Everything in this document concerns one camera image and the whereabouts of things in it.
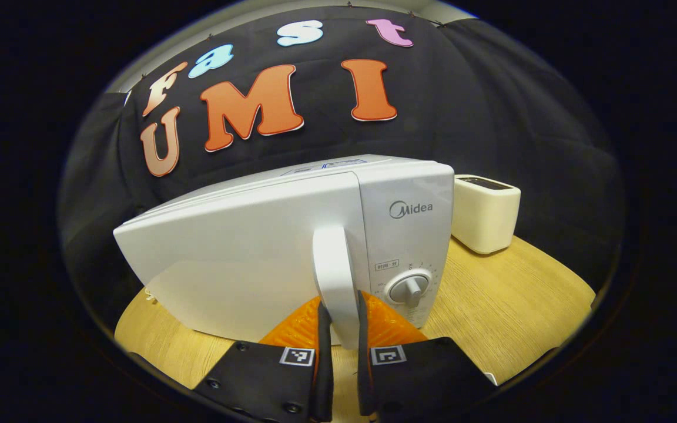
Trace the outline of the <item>white microwave oven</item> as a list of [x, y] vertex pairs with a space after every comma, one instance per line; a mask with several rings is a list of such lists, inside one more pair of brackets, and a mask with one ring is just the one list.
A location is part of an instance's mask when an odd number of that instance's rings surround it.
[[212, 184], [115, 228], [143, 286], [180, 323], [255, 342], [312, 299], [333, 344], [355, 349], [356, 296], [414, 327], [429, 318], [448, 255], [454, 171], [359, 155]]

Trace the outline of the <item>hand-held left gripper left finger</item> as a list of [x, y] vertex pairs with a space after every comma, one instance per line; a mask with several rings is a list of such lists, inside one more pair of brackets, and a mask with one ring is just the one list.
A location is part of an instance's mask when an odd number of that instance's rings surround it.
[[315, 297], [260, 342], [234, 342], [194, 391], [255, 423], [328, 423], [334, 388], [330, 325], [330, 314]]

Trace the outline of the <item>cream toaster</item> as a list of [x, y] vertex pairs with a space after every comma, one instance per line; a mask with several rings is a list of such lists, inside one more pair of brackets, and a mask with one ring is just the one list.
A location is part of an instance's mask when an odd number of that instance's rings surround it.
[[454, 176], [451, 235], [473, 252], [487, 255], [507, 249], [515, 234], [521, 190], [473, 176]]

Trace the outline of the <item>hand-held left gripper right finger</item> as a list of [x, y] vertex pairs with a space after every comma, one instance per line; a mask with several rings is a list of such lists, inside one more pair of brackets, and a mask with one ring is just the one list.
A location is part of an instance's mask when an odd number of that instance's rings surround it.
[[358, 401], [371, 419], [457, 419], [498, 391], [450, 337], [430, 339], [359, 291]]

